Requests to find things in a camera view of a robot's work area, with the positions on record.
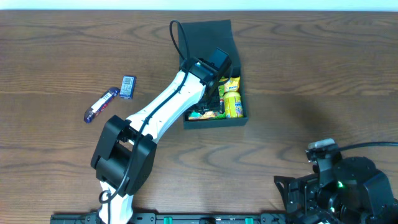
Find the yellow Julie's Le-mond biscuit pack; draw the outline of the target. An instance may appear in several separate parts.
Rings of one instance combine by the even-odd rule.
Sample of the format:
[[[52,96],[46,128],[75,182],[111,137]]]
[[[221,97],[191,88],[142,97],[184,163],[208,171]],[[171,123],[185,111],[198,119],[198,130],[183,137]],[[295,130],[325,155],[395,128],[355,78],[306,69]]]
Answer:
[[[224,78],[224,92],[239,91],[241,77]]]

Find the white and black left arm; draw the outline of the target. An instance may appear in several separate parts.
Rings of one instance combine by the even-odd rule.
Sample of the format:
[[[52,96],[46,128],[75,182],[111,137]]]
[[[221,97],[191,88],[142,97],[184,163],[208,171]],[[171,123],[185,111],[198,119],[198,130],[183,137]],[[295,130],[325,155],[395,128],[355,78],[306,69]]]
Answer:
[[[162,135],[204,95],[211,95],[220,78],[231,69],[231,59],[191,58],[173,82],[150,104],[126,119],[114,115],[99,137],[91,159],[103,191],[100,223],[128,223],[134,194],[150,175]]]

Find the yellow Pretz snack box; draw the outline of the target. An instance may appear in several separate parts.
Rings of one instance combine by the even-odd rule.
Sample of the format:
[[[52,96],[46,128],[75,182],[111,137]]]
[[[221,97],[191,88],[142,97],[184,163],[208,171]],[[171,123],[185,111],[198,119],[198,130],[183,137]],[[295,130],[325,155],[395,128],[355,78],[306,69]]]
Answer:
[[[218,85],[218,93],[219,93],[219,99],[220,99],[220,113],[224,113],[224,101],[223,101],[223,95],[224,95],[224,81],[226,80],[225,77],[221,77]]]

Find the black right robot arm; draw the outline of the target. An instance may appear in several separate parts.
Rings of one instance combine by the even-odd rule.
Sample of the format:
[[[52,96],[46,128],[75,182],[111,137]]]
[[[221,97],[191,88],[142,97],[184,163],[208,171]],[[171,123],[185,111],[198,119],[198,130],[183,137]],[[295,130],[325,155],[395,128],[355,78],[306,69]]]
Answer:
[[[367,157],[342,152],[396,142],[364,142],[340,147],[333,139],[308,145],[313,173],[300,178],[275,176],[287,223],[397,223],[397,199],[387,175]]]

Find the yellow Mentos candy bottle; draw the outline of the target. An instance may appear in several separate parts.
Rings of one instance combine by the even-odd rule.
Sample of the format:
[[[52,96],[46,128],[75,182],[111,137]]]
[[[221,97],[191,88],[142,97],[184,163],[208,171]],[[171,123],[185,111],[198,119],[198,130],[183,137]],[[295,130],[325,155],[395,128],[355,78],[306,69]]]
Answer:
[[[223,96],[224,110],[227,118],[243,118],[241,95],[236,91],[229,91]]]

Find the green Haribo gummy bag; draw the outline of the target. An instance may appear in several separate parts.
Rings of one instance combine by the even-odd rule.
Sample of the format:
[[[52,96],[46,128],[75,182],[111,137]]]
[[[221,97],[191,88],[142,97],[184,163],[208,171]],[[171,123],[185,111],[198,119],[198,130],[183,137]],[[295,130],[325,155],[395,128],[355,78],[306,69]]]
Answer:
[[[210,119],[225,119],[225,113],[221,113],[220,111],[206,111],[201,114],[199,112],[193,111],[188,115],[188,120],[210,120]]]

